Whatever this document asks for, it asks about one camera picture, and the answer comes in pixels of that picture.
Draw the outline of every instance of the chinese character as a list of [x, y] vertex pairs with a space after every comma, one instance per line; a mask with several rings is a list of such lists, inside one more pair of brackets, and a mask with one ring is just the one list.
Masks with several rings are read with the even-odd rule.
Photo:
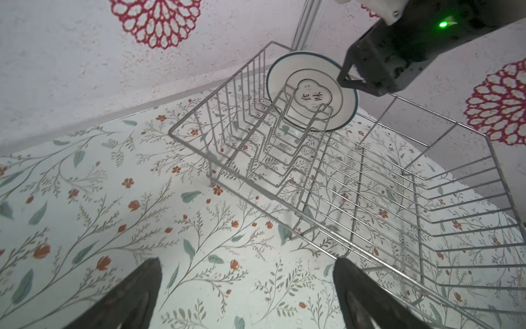
[[320, 92], [312, 94], [312, 95], [314, 96], [315, 101], [321, 101], [323, 99], [321, 98], [323, 95]]

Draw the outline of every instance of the red lace medallion pattern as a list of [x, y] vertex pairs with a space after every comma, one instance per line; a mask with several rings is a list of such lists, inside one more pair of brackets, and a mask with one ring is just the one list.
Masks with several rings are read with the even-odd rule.
[[369, 12], [369, 17], [371, 17], [371, 18], [372, 18], [372, 17], [380, 18], [380, 16], [378, 16], [378, 15], [375, 14], [375, 13], [373, 13], [371, 9], [365, 7], [364, 5], [362, 5], [361, 7], [362, 7], [362, 9], [365, 9], [365, 10], [367, 10], [367, 11]]
[[188, 38], [201, 0], [110, 0], [126, 32], [150, 48], [166, 49]]
[[526, 58], [489, 74], [466, 103], [468, 125], [492, 141], [526, 144]]

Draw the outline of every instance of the dish rack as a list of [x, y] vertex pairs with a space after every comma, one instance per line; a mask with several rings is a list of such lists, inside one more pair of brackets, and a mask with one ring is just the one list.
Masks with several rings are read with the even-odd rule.
[[[352, 122], [366, 124], [358, 132], [324, 130], [332, 111], [324, 104], [306, 129], [297, 128], [286, 119], [295, 87], [283, 86], [274, 100], [266, 93], [269, 64], [290, 51], [270, 42], [170, 128], [176, 143], [203, 158], [211, 186], [277, 222], [282, 245], [301, 239], [314, 256], [348, 257], [367, 273], [392, 276], [400, 286], [384, 288], [432, 327], [468, 321], [493, 328], [503, 316], [526, 316], [526, 231], [489, 138], [397, 95], [378, 119], [359, 110]], [[382, 119], [400, 106], [446, 129], [426, 142], [385, 125]], [[459, 129], [479, 136], [487, 156], [463, 154], [457, 165], [437, 170], [427, 155]], [[382, 138], [408, 151], [395, 157], [369, 142]], [[462, 183], [474, 177], [474, 186]], [[487, 197], [474, 190], [488, 186]], [[491, 199], [500, 199], [500, 208]], [[287, 212], [276, 215], [264, 200]], [[476, 277], [465, 279], [470, 275]], [[507, 301], [495, 307], [464, 300], [483, 294]]]

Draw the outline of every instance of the wall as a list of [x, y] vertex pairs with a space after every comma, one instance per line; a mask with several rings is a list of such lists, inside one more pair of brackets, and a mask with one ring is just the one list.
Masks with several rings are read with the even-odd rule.
[[[371, 17], [373, 15], [356, 1], [339, 5], [329, 0], [322, 15], [319, 26], [311, 38], [309, 50], [333, 58], [338, 63], [343, 62], [348, 47], [378, 20], [377, 17]], [[500, 71], [509, 63], [522, 61], [519, 65], [520, 72], [515, 74], [514, 80], [515, 91], [520, 93], [520, 90], [524, 90], [525, 40], [526, 19], [523, 19], [440, 55], [408, 88], [398, 94], [451, 119], [467, 123], [469, 120], [464, 113], [468, 109], [467, 100], [474, 93], [474, 88], [482, 84], [488, 75]], [[517, 122], [520, 124], [526, 121], [524, 116], [526, 103], [523, 93], [519, 96], [515, 95], [514, 102], [517, 103], [518, 109], [515, 109], [514, 113], [519, 118]], [[360, 96], [361, 107], [376, 117], [385, 108], [385, 97], [375, 98], [365, 93], [361, 93]], [[425, 117], [412, 119], [410, 116], [399, 115], [386, 119], [389, 125], [395, 125], [401, 131], [411, 133], [412, 136], [427, 136], [430, 131], [437, 130], [436, 120], [428, 120]], [[517, 132], [521, 137], [520, 127]], [[526, 205], [522, 202], [522, 196], [526, 193], [526, 152], [524, 142], [514, 143], [512, 138], [514, 137], [508, 139], [508, 144], [514, 145], [507, 145], [503, 135], [497, 138], [503, 141], [494, 141], [493, 146], [521, 217], [526, 218]], [[431, 157], [443, 167], [451, 168], [457, 160], [454, 154], [466, 154], [475, 158], [480, 155], [479, 152], [482, 154], [479, 139], [472, 134], [455, 132], [455, 139], [449, 140], [444, 147], [434, 150]], [[493, 189], [494, 186], [488, 186], [481, 192], [490, 195], [494, 192]]]
[[291, 44], [304, 4], [140, 2], [154, 17], [174, 4], [195, 28], [151, 48], [119, 21], [128, 0], [0, 2], [0, 147], [226, 78], [270, 40]]

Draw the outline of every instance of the plate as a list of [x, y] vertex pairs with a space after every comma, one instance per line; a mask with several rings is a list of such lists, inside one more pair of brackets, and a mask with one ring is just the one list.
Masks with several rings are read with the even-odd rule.
[[267, 94], [291, 125], [312, 131], [335, 131], [346, 126], [358, 109], [358, 92], [341, 88], [336, 81], [341, 66], [311, 52], [293, 52], [272, 64], [267, 75]]

